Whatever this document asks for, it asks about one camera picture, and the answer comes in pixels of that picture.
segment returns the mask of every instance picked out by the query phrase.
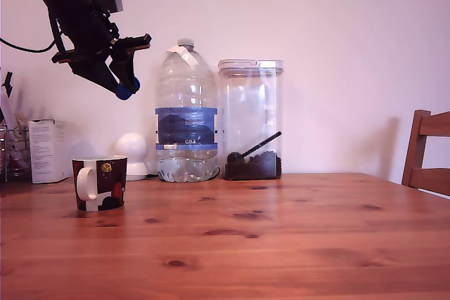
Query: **cord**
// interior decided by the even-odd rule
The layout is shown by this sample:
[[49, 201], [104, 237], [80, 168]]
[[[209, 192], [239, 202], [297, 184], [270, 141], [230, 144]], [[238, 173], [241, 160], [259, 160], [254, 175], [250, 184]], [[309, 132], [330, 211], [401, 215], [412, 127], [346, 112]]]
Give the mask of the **cord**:
[[45, 53], [47, 51], [50, 51], [51, 48], [53, 46], [55, 46], [55, 41], [54, 40], [50, 44], [49, 47], [44, 48], [44, 49], [28, 49], [28, 48], [19, 47], [19, 46], [13, 45], [10, 42], [7, 42], [6, 40], [3, 40], [2, 38], [0, 38], [0, 41], [3, 42], [5, 45], [10, 46], [11, 48], [18, 49], [19, 51], [29, 52], [29, 53]]

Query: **chair backrest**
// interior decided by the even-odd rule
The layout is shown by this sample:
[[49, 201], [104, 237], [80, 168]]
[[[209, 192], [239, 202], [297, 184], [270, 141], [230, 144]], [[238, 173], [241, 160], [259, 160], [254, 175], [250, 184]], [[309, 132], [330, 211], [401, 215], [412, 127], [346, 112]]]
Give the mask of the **chair backrest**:
[[450, 195], [450, 169], [422, 169], [427, 136], [450, 137], [450, 112], [414, 112], [402, 185]]

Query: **patterned mug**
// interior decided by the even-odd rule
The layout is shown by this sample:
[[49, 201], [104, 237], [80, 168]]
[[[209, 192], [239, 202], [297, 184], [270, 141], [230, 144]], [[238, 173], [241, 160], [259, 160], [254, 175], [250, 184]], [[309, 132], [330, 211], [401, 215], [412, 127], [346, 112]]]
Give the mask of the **patterned mug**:
[[104, 211], [124, 204], [125, 156], [73, 159], [72, 165], [78, 210]]

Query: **mug handle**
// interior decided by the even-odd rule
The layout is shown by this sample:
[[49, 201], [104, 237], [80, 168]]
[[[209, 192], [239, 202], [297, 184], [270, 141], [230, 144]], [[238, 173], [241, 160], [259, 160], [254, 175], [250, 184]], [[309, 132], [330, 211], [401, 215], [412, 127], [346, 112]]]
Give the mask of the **mug handle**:
[[83, 168], [77, 176], [77, 194], [81, 200], [89, 201], [97, 198], [97, 177], [92, 168]]

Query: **utensil holder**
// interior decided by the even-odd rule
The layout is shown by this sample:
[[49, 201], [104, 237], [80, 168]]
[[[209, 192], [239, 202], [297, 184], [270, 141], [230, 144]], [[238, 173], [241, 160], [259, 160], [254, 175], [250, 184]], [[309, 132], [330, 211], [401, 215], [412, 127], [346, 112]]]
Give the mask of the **utensil holder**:
[[31, 181], [30, 133], [25, 126], [0, 128], [0, 181]]

